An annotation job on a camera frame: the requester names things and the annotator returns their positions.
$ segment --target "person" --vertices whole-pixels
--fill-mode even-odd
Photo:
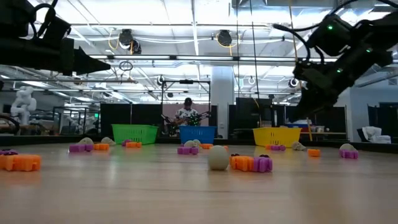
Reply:
[[[178,125],[187,125],[189,117],[198,115],[198,111],[192,108],[192,99],[188,97],[184,101],[184,107],[176,112],[175,123]]]

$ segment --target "blue basket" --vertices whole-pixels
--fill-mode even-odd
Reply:
[[[216,126],[180,126],[181,143],[197,139],[201,143],[212,144],[216,128]]]

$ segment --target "plastic basket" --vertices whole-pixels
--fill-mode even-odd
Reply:
[[[301,128],[255,128],[254,140],[258,146],[284,145],[292,147],[300,139]]]
[[[158,127],[141,124],[112,124],[112,128],[116,144],[121,144],[127,139],[142,142],[142,144],[153,144]]]
[[[203,144],[212,144],[216,126],[180,126],[181,143],[197,139]]]

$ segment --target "ball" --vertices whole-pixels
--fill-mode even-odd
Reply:
[[[115,143],[112,139],[110,139],[110,138],[108,138],[108,137],[103,138],[103,139],[101,140],[101,143],[103,143],[103,144],[109,144],[109,146],[115,146],[115,145],[116,145],[116,143]]]
[[[229,164],[229,155],[223,146],[213,146],[209,151],[208,166],[211,170],[225,170]]]
[[[194,146],[195,146],[195,143],[193,141],[191,141],[191,140],[187,141],[184,144],[184,147],[194,147]]]
[[[78,144],[94,144],[94,142],[91,138],[83,138]]]
[[[201,145],[200,141],[197,139],[193,140],[193,143],[195,143],[195,147],[200,147]]]
[[[340,150],[355,151],[356,149],[353,145],[346,143],[340,146]]]

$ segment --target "white pillar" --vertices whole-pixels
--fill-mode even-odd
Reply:
[[[232,67],[213,67],[211,105],[218,106],[218,134],[228,138],[228,105],[234,104],[234,73]]]

